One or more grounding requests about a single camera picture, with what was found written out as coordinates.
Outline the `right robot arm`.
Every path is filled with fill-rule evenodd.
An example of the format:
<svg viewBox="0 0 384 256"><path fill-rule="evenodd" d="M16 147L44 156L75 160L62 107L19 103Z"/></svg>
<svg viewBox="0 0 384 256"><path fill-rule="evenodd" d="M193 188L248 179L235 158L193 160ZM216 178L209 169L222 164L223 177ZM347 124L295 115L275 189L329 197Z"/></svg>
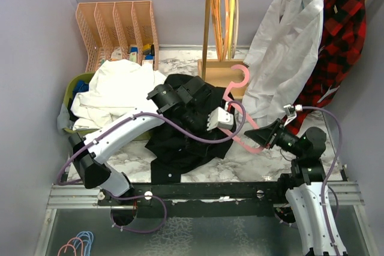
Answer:
<svg viewBox="0 0 384 256"><path fill-rule="evenodd" d="M280 147L291 153L291 172L277 181L275 195L291 207L304 255L347 255L329 201L329 186L320 157L326 148L326 133L308 128L301 137L287 130L279 119L244 133L264 148Z"/></svg>

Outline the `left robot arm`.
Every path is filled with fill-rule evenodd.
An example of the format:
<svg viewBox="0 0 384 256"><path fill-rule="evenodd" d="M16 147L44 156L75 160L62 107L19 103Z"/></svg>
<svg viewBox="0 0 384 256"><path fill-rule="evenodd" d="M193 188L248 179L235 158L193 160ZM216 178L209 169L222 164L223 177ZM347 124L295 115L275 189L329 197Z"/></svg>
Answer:
<svg viewBox="0 0 384 256"><path fill-rule="evenodd" d="M177 89L166 83L160 84L132 113L85 136L72 134L69 142L73 149L73 164L84 187L102 188L110 192L118 204L129 203L133 187L125 174L107 165L109 158L144 132L162 125L166 119L193 135L206 132L208 118L199 113L197 107L210 94L211 88L199 76Z"/></svg>

